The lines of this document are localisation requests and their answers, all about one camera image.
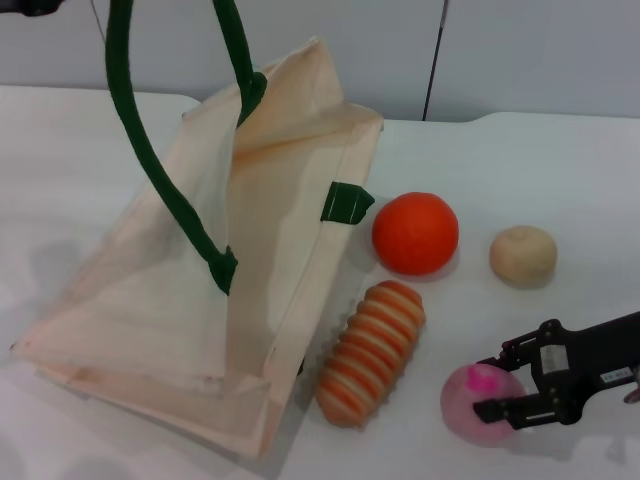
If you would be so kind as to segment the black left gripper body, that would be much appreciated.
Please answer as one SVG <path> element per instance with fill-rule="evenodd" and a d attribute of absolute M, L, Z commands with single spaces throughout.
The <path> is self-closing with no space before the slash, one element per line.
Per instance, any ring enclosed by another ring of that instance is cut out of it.
<path fill-rule="evenodd" d="M 1 14 L 41 17 L 55 13 L 64 0 L 0 0 Z"/>

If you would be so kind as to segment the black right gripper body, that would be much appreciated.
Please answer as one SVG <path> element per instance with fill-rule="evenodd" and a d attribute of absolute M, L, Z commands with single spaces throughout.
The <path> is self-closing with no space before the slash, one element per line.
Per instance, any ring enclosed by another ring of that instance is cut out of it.
<path fill-rule="evenodd" d="M 543 401 L 544 424 L 575 424 L 591 397 L 635 381 L 639 314 L 576 331 L 561 324 L 554 341 L 528 365 Z"/>

